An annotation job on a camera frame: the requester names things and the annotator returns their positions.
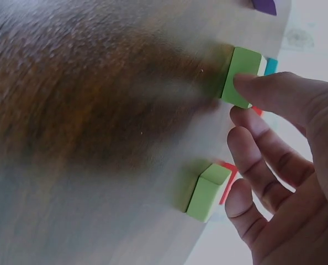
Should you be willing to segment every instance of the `wooden table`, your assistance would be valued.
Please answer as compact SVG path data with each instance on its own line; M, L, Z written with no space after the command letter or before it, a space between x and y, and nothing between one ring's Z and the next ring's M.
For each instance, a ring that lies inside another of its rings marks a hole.
M233 47L278 54L248 0L0 0L0 264L182 265L222 158Z

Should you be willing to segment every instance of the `green foam block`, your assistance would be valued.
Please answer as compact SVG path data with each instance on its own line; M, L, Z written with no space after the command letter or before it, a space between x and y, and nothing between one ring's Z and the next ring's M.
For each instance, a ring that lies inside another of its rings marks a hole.
M231 171L212 164L200 176L193 192L187 214L201 222L207 222L218 206Z
M251 104L235 90L233 78L237 73L249 73L263 76L267 61L258 52L236 47L232 55L228 76L221 98L228 103L247 109Z

